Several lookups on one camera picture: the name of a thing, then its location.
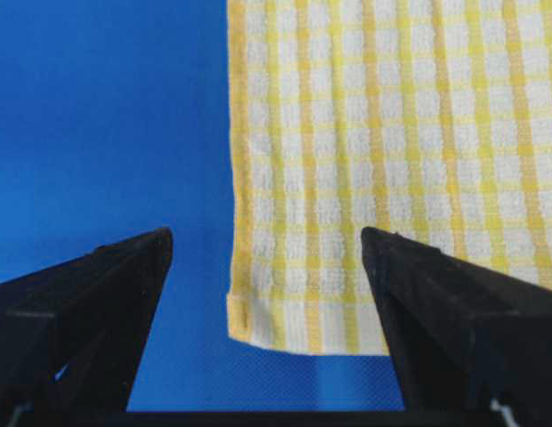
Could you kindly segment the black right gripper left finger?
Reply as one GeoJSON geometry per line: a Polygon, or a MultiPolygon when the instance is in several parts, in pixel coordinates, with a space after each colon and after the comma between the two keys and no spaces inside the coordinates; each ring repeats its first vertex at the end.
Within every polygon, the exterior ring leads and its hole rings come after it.
{"type": "Polygon", "coordinates": [[[0,284],[0,426],[126,410],[173,258],[169,228],[0,284]]]}

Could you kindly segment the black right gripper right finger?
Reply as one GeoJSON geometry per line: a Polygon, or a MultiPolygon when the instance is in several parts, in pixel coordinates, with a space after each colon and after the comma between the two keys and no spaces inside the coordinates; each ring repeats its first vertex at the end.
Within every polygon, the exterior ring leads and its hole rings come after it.
{"type": "Polygon", "coordinates": [[[367,227],[404,410],[376,426],[552,426],[552,291],[367,227]]]}

